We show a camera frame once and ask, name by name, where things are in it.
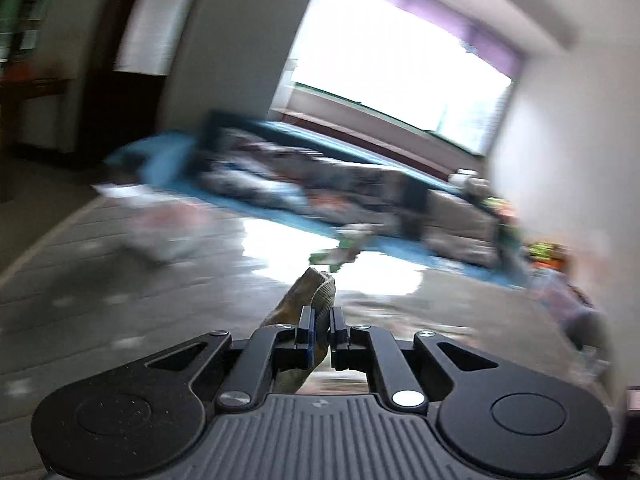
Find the blue sofa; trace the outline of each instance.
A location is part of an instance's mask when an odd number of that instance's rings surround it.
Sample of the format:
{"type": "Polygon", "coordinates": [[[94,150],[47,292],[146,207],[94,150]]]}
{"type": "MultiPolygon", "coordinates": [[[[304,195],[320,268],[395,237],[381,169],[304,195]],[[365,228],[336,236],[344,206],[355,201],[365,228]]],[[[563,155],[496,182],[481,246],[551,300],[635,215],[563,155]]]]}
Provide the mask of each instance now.
{"type": "MultiPolygon", "coordinates": [[[[138,180],[150,186],[195,196],[249,216],[269,219],[327,237],[334,235],[334,228],[321,221],[284,210],[261,208],[232,198],[217,196],[199,186],[198,176],[205,169],[202,153],[219,150],[223,142],[224,128],[244,130],[283,146],[309,148],[338,160],[383,164],[399,168],[409,176],[402,197],[402,206],[418,214],[424,214],[428,210],[428,195],[431,189],[460,196],[456,188],[445,182],[340,140],[289,124],[257,121],[218,111],[208,115],[199,132],[171,131],[147,137],[117,150],[106,159],[106,163],[116,167],[126,167],[133,163],[138,180]]],[[[378,250],[428,267],[446,268],[450,264],[436,257],[424,244],[403,238],[376,237],[368,249],[378,250]]],[[[514,284],[514,277],[504,266],[485,269],[460,263],[457,267],[472,278],[503,286],[514,284]]]]}

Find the bright window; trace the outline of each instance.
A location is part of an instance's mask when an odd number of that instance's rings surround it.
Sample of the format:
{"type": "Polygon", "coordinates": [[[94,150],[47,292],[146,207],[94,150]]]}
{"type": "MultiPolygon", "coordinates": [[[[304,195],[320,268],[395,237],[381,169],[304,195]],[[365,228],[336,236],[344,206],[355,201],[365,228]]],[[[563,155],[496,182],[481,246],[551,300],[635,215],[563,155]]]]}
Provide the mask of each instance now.
{"type": "Polygon", "coordinates": [[[320,0],[292,80],[483,153],[511,79],[446,30],[385,0],[320,0]]]}

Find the triangular cutout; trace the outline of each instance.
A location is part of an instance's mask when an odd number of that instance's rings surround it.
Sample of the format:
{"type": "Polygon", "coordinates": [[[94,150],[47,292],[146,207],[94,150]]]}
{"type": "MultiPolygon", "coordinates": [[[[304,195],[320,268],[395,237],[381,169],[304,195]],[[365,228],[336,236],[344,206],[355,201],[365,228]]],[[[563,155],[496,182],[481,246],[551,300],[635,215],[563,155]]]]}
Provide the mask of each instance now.
{"type": "Polygon", "coordinates": [[[498,367],[496,363],[489,361],[489,359],[480,357],[451,343],[438,343],[438,347],[463,372],[475,372],[476,370],[498,367]]]}
{"type": "Polygon", "coordinates": [[[180,372],[184,370],[196,356],[207,347],[206,343],[196,343],[183,350],[179,350],[167,357],[161,357],[158,361],[147,364],[149,368],[160,368],[161,370],[170,370],[172,372],[180,372]]]}

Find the plastic bag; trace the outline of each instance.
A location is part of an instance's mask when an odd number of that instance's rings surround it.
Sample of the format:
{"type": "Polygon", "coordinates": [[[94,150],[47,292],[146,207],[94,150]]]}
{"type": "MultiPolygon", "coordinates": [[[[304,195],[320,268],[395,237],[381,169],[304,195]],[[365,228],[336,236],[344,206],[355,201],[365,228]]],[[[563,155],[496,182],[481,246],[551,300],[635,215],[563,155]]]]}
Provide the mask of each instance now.
{"type": "Polygon", "coordinates": [[[94,186],[103,196],[136,210],[124,243],[155,262],[169,263],[193,253],[207,235],[209,206],[193,198],[148,186],[94,186]]]}

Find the brown floor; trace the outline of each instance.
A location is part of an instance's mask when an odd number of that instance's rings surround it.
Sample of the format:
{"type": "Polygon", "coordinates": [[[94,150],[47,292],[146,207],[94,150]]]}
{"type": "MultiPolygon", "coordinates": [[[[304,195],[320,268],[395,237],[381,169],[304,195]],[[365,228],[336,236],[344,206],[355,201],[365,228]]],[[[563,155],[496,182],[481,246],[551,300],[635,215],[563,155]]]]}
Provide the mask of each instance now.
{"type": "Polygon", "coordinates": [[[0,203],[0,272],[73,211],[96,196],[69,170],[14,158],[13,199],[0,203]]]}

